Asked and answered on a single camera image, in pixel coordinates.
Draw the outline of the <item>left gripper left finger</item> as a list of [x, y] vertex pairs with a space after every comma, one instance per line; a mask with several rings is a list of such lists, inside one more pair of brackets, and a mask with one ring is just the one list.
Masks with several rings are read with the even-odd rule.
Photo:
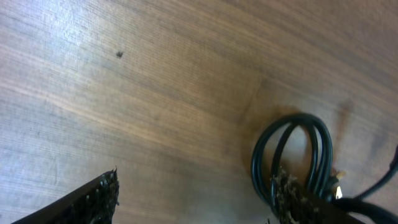
[[13, 224], [112, 224], [118, 196], [118, 174], [113, 169]]

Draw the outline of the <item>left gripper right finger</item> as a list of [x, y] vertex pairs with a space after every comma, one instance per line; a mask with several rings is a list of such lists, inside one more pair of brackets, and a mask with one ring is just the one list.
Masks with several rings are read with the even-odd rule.
[[362, 224], [307, 192], [292, 175], [281, 171], [271, 180], [273, 206], [281, 224]]

